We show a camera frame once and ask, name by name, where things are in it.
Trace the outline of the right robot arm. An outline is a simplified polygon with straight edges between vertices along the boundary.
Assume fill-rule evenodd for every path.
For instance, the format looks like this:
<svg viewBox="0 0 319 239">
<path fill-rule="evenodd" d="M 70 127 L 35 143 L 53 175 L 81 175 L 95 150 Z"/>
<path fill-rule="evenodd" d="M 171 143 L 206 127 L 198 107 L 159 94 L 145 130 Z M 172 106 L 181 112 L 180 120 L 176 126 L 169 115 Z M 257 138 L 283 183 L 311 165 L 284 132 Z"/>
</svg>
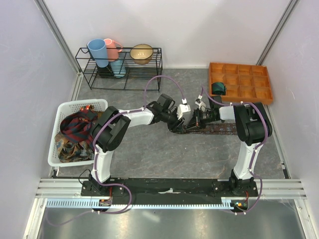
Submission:
<svg viewBox="0 0 319 239">
<path fill-rule="evenodd" d="M 212 181 L 213 193 L 218 196 L 258 196 L 254 167 L 260 149 L 272 135 L 272 126 L 261 102 L 224 104 L 220 96 L 209 98 L 207 109 L 201 100 L 196 100 L 185 133 L 235 134 L 241 141 L 237 162 L 228 180 Z"/>
</svg>

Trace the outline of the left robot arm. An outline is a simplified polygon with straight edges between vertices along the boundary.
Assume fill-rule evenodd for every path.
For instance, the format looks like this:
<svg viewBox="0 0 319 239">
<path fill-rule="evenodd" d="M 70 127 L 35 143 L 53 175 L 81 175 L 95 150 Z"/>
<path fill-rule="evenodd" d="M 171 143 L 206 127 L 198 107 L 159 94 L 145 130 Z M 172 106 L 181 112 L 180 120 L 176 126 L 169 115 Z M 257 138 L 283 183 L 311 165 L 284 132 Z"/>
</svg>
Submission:
<svg viewBox="0 0 319 239">
<path fill-rule="evenodd" d="M 190 112 L 186 99 L 178 106 L 166 94 L 157 101 L 134 110 L 118 110 L 107 107 L 101 118 L 91 129 L 94 146 L 94 163 L 89 181 L 92 190 L 99 196 L 109 192 L 110 166 L 115 149 L 121 144 L 127 129 L 139 125 L 151 125 L 157 122 L 167 124 L 171 132 L 183 132 L 184 116 Z"/>
</svg>

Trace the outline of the green tie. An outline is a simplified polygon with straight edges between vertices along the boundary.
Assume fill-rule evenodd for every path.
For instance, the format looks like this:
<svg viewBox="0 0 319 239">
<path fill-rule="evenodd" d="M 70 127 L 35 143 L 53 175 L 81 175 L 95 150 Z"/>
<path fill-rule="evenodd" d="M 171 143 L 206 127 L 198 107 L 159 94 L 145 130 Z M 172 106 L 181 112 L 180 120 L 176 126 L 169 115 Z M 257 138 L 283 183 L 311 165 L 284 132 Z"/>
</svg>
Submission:
<svg viewBox="0 0 319 239">
<path fill-rule="evenodd" d="M 226 86 L 222 82 L 214 82 L 211 86 L 213 95 L 226 95 Z"/>
</svg>

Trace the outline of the brown floral tie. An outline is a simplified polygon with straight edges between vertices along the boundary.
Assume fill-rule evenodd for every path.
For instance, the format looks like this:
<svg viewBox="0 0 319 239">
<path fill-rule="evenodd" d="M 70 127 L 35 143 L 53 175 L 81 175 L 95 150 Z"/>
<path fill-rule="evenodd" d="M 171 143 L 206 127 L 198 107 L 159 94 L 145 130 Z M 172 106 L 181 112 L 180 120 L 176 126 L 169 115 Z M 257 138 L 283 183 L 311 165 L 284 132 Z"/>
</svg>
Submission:
<svg viewBox="0 0 319 239">
<path fill-rule="evenodd" d="M 178 134 L 237 135 L 235 123 L 212 123 L 205 128 L 183 129 Z"/>
</svg>

